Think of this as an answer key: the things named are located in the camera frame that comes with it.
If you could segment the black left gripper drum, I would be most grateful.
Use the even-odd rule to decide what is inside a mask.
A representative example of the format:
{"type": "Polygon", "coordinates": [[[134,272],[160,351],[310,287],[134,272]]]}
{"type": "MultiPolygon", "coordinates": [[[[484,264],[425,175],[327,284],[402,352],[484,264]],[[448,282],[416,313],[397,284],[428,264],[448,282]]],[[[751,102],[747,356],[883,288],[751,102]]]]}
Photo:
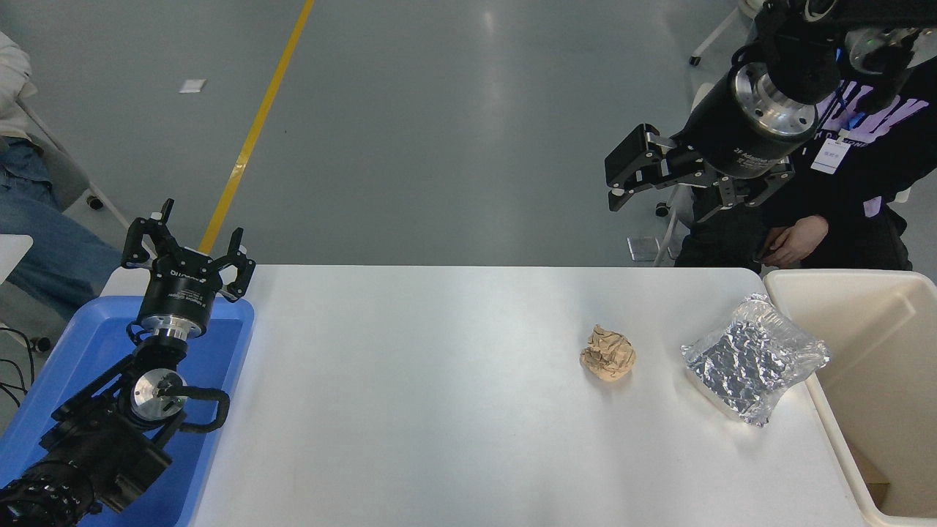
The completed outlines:
{"type": "Polygon", "coordinates": [[[138,323],[166,316],[192,324],[209,322],[215,296],[223,284],[220,273],[201,273],[209,266],[200,255],[185,256],[183,261],[184,266],[173,255],[155,259],[138,311],[138,323]]]}

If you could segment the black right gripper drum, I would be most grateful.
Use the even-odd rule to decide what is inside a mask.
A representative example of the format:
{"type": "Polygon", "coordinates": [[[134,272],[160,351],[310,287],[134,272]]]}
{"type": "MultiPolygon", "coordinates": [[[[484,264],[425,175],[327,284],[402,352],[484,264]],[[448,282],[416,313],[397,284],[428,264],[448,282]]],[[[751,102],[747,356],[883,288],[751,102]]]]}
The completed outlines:
{"type": "Polygon", "coordinates": [[[771,122],[769,105],[758,93],[764,66],[736,66],[694,107],[682,129],[682,143],[706,163],[733,178],[762,176],[796,147],[796,135],[771,122]]]}

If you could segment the person's hand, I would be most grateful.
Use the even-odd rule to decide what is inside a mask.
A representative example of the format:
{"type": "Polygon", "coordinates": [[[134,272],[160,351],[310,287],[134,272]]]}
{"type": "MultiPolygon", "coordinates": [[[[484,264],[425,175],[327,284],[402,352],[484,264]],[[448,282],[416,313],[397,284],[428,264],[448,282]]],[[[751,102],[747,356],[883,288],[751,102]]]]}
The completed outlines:
{"type": "Polygon", "coordinates": [[[792,268],[809,257],[829,233],[829,221],[819,214],[797,220],[789,227],[767,231],[759,255],[763,266],[792,268]]]}

